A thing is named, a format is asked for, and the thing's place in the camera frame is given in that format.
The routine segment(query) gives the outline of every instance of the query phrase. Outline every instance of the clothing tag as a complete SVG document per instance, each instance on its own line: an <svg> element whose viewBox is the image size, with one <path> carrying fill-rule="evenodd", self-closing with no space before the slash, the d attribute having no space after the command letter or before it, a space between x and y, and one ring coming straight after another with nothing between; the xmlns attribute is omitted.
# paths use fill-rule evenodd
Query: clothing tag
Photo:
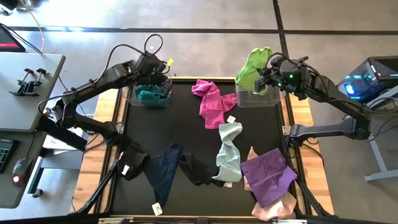
<svg viewBox="0 0 398 224"><path fill-rule="evenodd" d="M172 66L174 60L172 58L169 59L169 61L167 62L167 66Z"/></svg>
<svg viewBox="0 0 398 224"><path fill-rule="evenodd" d="M232 187L232 182L225 182L224 187Z"/></svg>
<svg viewBox="0 0 398 224"><path fill-rule="evenodd" d="M126 173L127 173L127 171L129 170L129 168L130 168L129 166L124 165L122 174L123 174L123 175L126 175Z"/></svg>
<svg viewBox="0 0 398 224"><path fill-rule="evenodd" d="M154 210L155 215L161 215L163 213L162 207L160 207L159 203L153 204L152 209Z"/></svg>
<svg viewBox="0 0 398 224"><path fill-rule="evenodd" d="M229 116L229 118L226 120L226 122L233 124L235 119L236 118L234 116Z"/></svg>

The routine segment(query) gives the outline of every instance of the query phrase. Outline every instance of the fabric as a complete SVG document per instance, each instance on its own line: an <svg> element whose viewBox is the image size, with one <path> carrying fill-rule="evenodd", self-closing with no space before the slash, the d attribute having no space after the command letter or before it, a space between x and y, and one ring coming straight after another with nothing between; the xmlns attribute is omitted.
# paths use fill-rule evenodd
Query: fabric
<svg viewBox="0 0 398 224"><path fill-rule="evenodd" d="M258 157L258 155L254 152L253 147L250 148L248 160L256 157ZM244 189L251 190L246 177L244 177ZM284 194L264 208L261 208L261 206L256 203L251 214L263 221L268 221L276 217L280 219L295 218L294 207L296 203L296 198L294 198L293 195L287 192L286 194Z"/></svg>
<svg viewBox="0 0 398 224"><path fill-rule="evenodd" d="M236 75L235 82L247 90L255 91L254 82L260 78L260 74L257 69L264 68L264 64L271 53L272 50L269 47L253 49L250 52L244 67Z"/></svg>
<svg viewBox="0 0 398 224"><path fill-rule="evenodd" d="M188 179L196 186L201 184L209 185L211 183L219 187L224 186L225 182L211 178L217 175L220 169L215 165L205 164L196 159L191 153L182 154L179 165Z"/></svg>
<svg viewBox="0 0 398 224"><path fill-rule="evenodd" d="M144 170L149 159L148 153L143 151L137 142L134 142L127 149L123 150L123 155L117 164L118 173L126 180L132 180ZM126 175L122 174L124 166L129 167Z"/></svg>
<svg viewBox="0 0 398 224"><path fill-rule="evenodd" d="M169 197L182 147L175 143L162 155L149 159L144 173L154 188L155 200L163 207Z"/></svg>
<svg viewBox="0 0 398 224"><path fill-rule="evenodd" d="M223 143L217 154L216 165L220 168L220 172L213 179L225 182L239 182L242 178L242 172L239 167L241 155L232 140L242 132L242 124L221 124L219 132Z"/></svg>
<svg viewBox="0 0 398 224"><path fill-rule="evenodd" d="M202 96L199 115L205 119L206 129L218 129L224 124L224 113L231 110L236 104L235 93L221 96L220 90L213 82L197 80L192 87L192 93Z"/></svg>
<svg viewBox="0 0 398 224"><path fill-rule="evenodd" d="M146 106L167 106L169 102L157 85L140 85L135 90L137 100Z"/></svg>
<svg viewBox="0 0 398 224"><path fill-rule="evenodd" d="M243 162L241 168L261 208L286 194L297 177L278 148Z"/></svg>

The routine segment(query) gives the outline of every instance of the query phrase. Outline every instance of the light blue cloth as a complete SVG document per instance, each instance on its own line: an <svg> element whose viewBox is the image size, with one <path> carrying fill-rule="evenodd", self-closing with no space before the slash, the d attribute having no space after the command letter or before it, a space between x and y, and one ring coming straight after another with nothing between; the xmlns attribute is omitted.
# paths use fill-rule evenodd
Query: light blue cloth
<svg viewBox="0 0 398 224"><path fill-rule="evenodd" d="M242 132L242 124L221 124L219 132L223 144L217 155L216 165L220 171L217 176L212 178L225 182L239 182L242 179L241 155L232 140Z"/></svg>

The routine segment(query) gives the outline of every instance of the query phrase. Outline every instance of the pink towel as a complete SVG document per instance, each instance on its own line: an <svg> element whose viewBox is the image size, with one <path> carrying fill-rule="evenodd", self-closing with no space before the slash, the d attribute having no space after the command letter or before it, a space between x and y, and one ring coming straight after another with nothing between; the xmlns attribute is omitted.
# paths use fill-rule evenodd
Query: pink towel
<svg viewBox="0 0 398 224"><path fill-rule="evenodd" d="M220 90L213 82L197 80L192 87L192 93L202 96L199 115L205 119L206 129L218 129L220 124L225 124L224 113L236 104L235 93L221 96Z"/></svg>
<svg viewBox="0 0 398 224"><path fill-rule="evenodd" d="M248 154L248 160L256 158L258 155L254 152L253 147L250 148L249 154ZM245 190L250 190L251 188L249 186L248 180L244 176L244 189ZM293 197L289 192L272 202L270 205L261 208L259 203L257 202L256 205L253 208L253 211L251 214L262 220L262 221L268 221L273 218L280 218L280 219L294 219L295 218L295 213L294 213L294 207L296 206L297 200L296 198Z"/></svg>

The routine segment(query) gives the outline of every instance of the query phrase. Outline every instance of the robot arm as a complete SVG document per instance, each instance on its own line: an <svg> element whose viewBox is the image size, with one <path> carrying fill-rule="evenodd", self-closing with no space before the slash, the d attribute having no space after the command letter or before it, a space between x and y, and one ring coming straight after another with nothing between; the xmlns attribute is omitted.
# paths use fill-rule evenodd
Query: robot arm
<svg viewBox="0 0 398 224"><path fill-rule="evenodd" d="M304 126L295 124L291 127L289 139L293 144L301 146L308 138L326 136L347 136L351 139L367 139L370 135L370 118L365 113L365 106L340 92L328 78L320 75L304 61L308 57L291 60L280 55L271 60L271 68L260 70L261 78L255 83L256 91L260 92L267 85L277 86L304 100L307 97L320 102L329 103L346 113L349 117L339 124L326 126Z"/></svg>
<svg viewBox="0 0 398 224"><path fill-rule="evenodd" d="M162 86L168 78L162 73L165 68L166 65L161 60L147 52L141 54L138 61L130 60L114 65L107 69L99 80L89 80L88 83L64 93L65 96L52 108L56 124L62 128L79 127L94 131L103 136L107 145L116 144L119 133L113 122L100 122L82 116L76 112L76 107L112 88L134 85Z"/></svg>

